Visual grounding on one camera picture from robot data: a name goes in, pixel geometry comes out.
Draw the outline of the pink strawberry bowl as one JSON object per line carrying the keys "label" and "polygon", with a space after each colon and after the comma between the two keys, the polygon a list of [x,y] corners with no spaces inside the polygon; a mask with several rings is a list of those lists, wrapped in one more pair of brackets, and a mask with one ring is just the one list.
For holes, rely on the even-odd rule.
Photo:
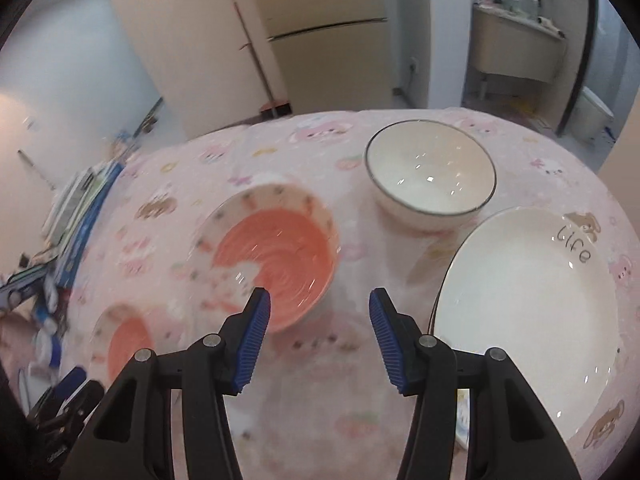
{"label": "pink strawberry bowl", "polygon": [[89,375],[108,388],[134,354],[178,350],[186,336],[183,316],[166,306],[113,304],[93,326],[89,338]]}
{"label": "pink strawberry bowl", "polygon": [[272,182],[236,193],[195,237],[188,259],[194,318],[214,327],[262,287],[271,301],[268,330],[286,330],[328,290],[339,251],[332,212],[306,188]]}

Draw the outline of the stack of books and boxes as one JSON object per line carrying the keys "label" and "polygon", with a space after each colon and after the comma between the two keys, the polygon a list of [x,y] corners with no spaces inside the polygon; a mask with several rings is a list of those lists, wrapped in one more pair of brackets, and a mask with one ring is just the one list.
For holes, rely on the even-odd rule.
{"label": "stack of books and boxes", "polygon": [[62,336],[67,308],[89,237],[125,165],[113,159],[79,171],[58,191],[43,223],[44,248],[21,255],[1,279],[1,357],[28,360],[32,336]]}

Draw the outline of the white plate with life text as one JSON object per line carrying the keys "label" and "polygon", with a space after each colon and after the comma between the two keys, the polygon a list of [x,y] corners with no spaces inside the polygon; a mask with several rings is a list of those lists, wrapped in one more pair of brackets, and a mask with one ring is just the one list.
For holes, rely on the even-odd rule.
{"label": "white plate with life text", "polygon": [[575,223],[540,208],[485,220],[447,269],[434,334],[451,348],[503,349],[569,439],[608,385],[618,347],[615,284]]}

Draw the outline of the pink cartoon tablecloth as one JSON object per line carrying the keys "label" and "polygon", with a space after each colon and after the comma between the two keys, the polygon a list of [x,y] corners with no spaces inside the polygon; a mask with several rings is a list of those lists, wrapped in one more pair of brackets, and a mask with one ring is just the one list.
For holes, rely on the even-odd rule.
{"label": "pink cartoon tablecloth", "polygon": [[[166,306],[183,316],[186,348],[212,327],[194,318],[188,259],[206,219],[254,185],[292,182],[328,206],[340,237],[336,273],[320,304],[269,335],[243,393],[227,402],[247,479],[391,479],[413,410],[390,384],[368,297],[384,287],[427,326],[448,263],[466,229],[423,234],[374,200],[364,150],[405,110],[334,112],[224,129],[140,156],[122,170],[93,227],[68,306],[63,364],[89,374],[88,343],[113,304]],[[577,157],[522,126],[464,108],[427,110],[460,128],[495,164],[489,217],[538,206],[573,219],[608,265],[616,288],[618,347],[608,385],[568,439],[582,476],[600,477],[639,417],[639,241],[625,211]]]}

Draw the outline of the white bowl black rim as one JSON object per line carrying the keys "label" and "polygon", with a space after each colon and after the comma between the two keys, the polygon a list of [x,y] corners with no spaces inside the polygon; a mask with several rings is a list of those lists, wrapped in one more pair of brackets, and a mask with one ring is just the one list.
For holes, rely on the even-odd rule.
{"label": "white bowl black rim", "polygon": [[464,131],[426,119],[378,130],[364,150],[373,197],[408,228],[450,231],[494,196],[498,176],[487,151]]}

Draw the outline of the white toilet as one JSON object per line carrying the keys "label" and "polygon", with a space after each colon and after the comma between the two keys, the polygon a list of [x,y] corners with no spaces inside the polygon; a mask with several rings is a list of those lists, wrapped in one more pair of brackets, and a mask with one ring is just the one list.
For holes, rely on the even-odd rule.
{"label": "white toilet", "polygon": [[568,130],[582,143],[591,143],[606,127],[611,125],[612,110],[588,87],[580,90],[570,115]]}

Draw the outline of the bathroom vanity cabinet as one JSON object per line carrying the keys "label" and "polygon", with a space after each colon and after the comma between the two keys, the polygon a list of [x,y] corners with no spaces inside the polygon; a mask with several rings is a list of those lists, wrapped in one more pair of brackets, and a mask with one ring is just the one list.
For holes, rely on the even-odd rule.
{"label": "bathroom vanity cabinet", "polygon": [[469,61],[483,75],[551,84],[562,67],[564,38],[527,18],[474,6]]}

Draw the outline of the beige refrigerator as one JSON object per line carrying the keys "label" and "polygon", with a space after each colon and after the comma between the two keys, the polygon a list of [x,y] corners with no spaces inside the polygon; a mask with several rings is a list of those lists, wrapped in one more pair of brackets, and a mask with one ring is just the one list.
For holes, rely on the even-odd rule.
{"label": "beige refrigerator", "polygon": [[[385,0],[236,0],[274,95],[296,114],[392,102]],[[233,0],[111,0],[187,136],[256,117],[267,101]]]}

